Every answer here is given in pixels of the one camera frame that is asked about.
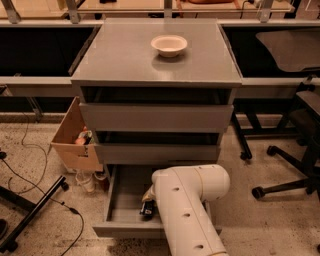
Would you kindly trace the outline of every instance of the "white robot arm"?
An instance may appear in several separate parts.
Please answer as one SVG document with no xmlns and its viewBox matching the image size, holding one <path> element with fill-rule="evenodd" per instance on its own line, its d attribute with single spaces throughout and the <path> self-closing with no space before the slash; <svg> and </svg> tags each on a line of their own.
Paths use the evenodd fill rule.
<svg viewBox="0 0 320 256">
<path fill-rule="evenodd" d="M 219 165 L 171 167 L 152 175 L 143 201 L 155 200 L 172 256 L 227 256 L 202 202 L 223 197 L 230 178 Z"/>
</svg>

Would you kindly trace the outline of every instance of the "metal frame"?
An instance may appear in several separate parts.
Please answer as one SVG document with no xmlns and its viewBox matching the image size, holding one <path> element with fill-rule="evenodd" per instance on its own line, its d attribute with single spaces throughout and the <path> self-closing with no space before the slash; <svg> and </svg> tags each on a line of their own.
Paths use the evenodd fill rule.
<svg viewBox="0 0 320 256">
<path fill-rule="evenodd" d="M 11 203 L 19 206 L 20 208 L 28 211 L 29 213 L 19 223 L 19 225 L 11 232 L 6 240 L 0 245 L 0 252 L 5 251 L 13 252 L 17 249 L 18 243 L 15 241 L 24 228 L 32 221 L 36 214 L 42 209 L 47 201 L 54 195 L 59 187 L 66 189 L 65 177 L 60 178 L 52 185 L 52 187 L 44 194 L 37 204 L 30 202 L 29 200 L 13 193 L 12 191 L 0 186 L 0 196 Z"/>
</svg>

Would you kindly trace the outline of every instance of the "tile floor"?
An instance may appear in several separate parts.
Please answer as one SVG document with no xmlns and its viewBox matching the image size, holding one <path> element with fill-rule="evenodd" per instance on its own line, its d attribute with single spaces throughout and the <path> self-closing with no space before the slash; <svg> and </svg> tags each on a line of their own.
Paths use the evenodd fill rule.
<svg viewBox="0 0 320 256">
<path fill-rule="evenodd" d="M 40 123 L 35 123 L 32 115 L 28 116 L 29 125 L 23 114 L 0 115 L 0 147 L 7 153 L 5 161 L 15 172 L 37 183 L 43 174 L 45 154 L 30 144 L 39 145 L 48 152 L 61 116 L 45 115 Z M 251 139 L 249 146 L 253 158 L 243 161 L 239 157 L 240 144 L 233 127 L 229 126 L 222 140 L 218 164 L 228 171 L 231 189 L 224 198 L 211 204 L 213 222 L 222 227 L 220 237 L 230 256 L 319 255 L 316 246 L 320 243 L 320 207 L 316 194 L 308 196 L 300 189 L 267 195 L 260 201 L 251 195 L 251 189 L 257 185 L 273 185 L 301 177 L 279 157 L 266 154 L 269 144 L 280 146 L 298 158 L 304 151 L 292 138 Z M 47 155 L 47 167 L 39 186 L 47 190 L 60 175 L 65 176 L 70 189 L 66 192 L 59 190 L 54 198 L 77 209 L 85 222 L 79 241 L 65 255 L 170 255 L 165 240 L 98 238 L 92 225 L 103 221 L 105 192 L 97 185 L 93 194 L 85 193 L 76 184 L 74 174 L 66 171 L 55 150 L 51 149 Z M 32 187 L 14 175 L 3 162 L 0 162 L 0 171 L 1 186 L 7 188 L 10 184 L 13 191 Z M 22 195 L 33 202 L 42 196 L 37 189 Z M 9 222 L 9 232 L 24 214 L 11 203 L 0 199 L 0 218 Z M 78 215 L 49 202 L 16 239 L 19 245 L 16 251 L 7 251 L 3 255 L 62 255 L 80 229 Z"/>
</svg>

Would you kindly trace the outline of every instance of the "drawer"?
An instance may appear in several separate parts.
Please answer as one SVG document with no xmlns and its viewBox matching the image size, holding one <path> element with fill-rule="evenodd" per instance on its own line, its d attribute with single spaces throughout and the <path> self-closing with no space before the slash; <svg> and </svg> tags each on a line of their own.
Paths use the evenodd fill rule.
<svg viewBox="0 0 320 256">
<path fill-rule="evenodd" d="M 101 164 L 174 165 L 215 163 L 218 145 L 96 144 Z"/>
<path fill-rule="evenodd" d="M 95 131 L 224 132 L 232 105 L 80 104 L 85 123 Z"/>
<path fill-rule="evenodd" d="M 166 238 L 157 208 L 151 219 L 139 214 L 142 196 L 151 186 L 151 176 L 156 170 L 147 166 L 114 167 L 105 198 L 104 222 L 93 225 L 99 237 Z M 211 218 L 208 204 L 206 209 Z"/>
</svg>

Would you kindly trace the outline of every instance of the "chair wheel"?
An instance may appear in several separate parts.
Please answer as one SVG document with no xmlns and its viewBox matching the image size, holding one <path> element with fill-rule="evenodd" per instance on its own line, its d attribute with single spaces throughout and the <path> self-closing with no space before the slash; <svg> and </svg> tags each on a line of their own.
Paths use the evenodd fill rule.
<svg viewBox="0 0 320 256">
<path fill-rule="evenodd" d="M 268 150 L 267 150 L 267 154 L 269 155 L 269 156 L 274 156 L 275 154 L 276 154 L 276 152 L 275 152 L 275 146 L 269 146 L 268 147 Z"/>
<path fill-rule="evenodd" d="M 253 188 L 251 192 L 255 199 L 260 199 L 266 195 L 262 187 Z"/>
</svg>

